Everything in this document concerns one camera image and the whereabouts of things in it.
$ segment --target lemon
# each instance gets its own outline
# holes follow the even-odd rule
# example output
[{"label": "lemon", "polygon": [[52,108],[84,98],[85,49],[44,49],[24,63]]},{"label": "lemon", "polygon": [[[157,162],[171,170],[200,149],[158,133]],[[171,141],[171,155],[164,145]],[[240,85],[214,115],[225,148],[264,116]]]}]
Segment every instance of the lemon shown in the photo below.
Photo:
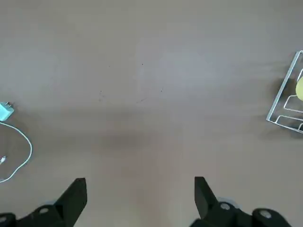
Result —
[{"label": "lemon", "polygon": [[295,93],[298,98],[303,101],[303,77],[301,77],[295,87]]}]

